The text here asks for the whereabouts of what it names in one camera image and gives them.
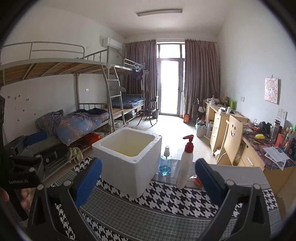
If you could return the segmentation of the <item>person's left hand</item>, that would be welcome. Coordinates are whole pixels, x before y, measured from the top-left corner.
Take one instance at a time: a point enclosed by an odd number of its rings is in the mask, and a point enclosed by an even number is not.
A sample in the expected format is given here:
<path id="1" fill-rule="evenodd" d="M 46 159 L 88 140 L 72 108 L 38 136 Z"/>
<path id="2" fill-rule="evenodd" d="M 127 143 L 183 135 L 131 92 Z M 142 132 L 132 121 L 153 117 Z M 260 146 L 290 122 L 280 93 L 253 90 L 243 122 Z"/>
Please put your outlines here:
<path id="1" fill-rule="evenodd" d="M 3 189 L 0 188 L 1 191 L 1 198 L 8 202 L 10 200 L 8 193 Z M 30 188 L 25 188 L 20 191 L 22 200 L 20 201 L 21 206 L 24 210 L 29 211 L 32 205 L 32 190 Z"/>

